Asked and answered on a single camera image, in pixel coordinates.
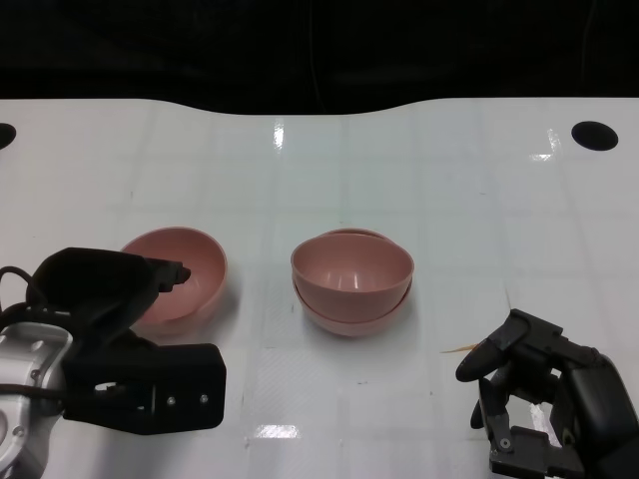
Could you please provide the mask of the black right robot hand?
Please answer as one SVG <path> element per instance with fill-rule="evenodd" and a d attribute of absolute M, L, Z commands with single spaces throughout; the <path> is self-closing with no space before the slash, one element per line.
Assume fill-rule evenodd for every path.
<path fill-rule="evenodd" d="M 456 369 L 475 381 L 470 425 L 490 442 L 489 468 L 513 478 L 635 478 L 638 415 L 614 363 L 594 347 L 571 342 L 561 327 L 513 309 Z M 511 396 L 551 406 L 545 432 L 514 426 Z"/>

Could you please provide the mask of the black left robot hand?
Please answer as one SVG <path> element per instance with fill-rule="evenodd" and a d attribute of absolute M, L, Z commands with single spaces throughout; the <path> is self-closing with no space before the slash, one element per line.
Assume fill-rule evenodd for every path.
<path fill-rule="evenodd" d="M 180 261 L 68 247 L 36 269 L 26 299 L 30 305 L 62 312 L 74 342 L 94 349 L 126 333 L 160 294 L 190 276 Z"/>

